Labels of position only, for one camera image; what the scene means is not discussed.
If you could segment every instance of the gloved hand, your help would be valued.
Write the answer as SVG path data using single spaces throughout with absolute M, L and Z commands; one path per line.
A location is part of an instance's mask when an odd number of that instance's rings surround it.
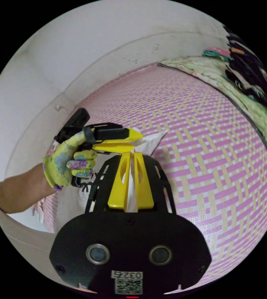
M 84 178 L 92 174 L 97 153 L 93 150 L 76 152 L 85 141 L 84 131 L 81 131 L 60 144 L 51 156 L 43 159 L 45 177 L 54 190 L 70 186 L 72 176 Z

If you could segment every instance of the white tissue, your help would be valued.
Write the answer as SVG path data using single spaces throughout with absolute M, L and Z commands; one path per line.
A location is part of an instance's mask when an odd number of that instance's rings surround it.
M 137 146 L 131 151 L 130 172 L 129 172 L 130 176 L 129 176 L 126 212 L 131 212 L 131 213 L 138 212 L 136 195 L 135 195 L 135 184 L 134 184 L 134 159 L 133 159 L 134 152 L 143 153 L 144 155 L 151 156 L 166 133 L 167 131 L 164 130 L 157 134 L 151 134 L 138 140 L 136 142 Z

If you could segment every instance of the woven pattern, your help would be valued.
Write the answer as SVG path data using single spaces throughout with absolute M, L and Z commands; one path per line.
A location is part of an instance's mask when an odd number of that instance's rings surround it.
M 267 150 L 219 91 L 173 69 L 151 66 L 83 101 L 89 123 L 116 122 L 168 134 L 154 152 L 177 214 L 202 231 L 212 263 L 201 286 L 227 274 L 267 230 Z

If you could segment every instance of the colorful cloth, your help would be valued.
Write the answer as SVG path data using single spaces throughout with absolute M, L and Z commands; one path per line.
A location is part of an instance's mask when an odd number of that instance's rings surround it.
M 165 60 L 160 65 L 178 69 L 220 90 L 252 120 L 267 143 L 267 107 L 244 95 L 225 78 L 225 62 L 207 57 L 187 57 Z
M 224 29 L 228 32 L 231 58 L 226 65 L 226 77 L 243 94 L 267 108 L 267 72 L 263 63 L 240 37 L 226 26 Z
M 221 48 L 211 47 L 211 48 L 207 48 L 203 51 L 203 56 L 218 58 L 221 61 L 228 62 L 230 59 L 230 52 L 225 51 Z

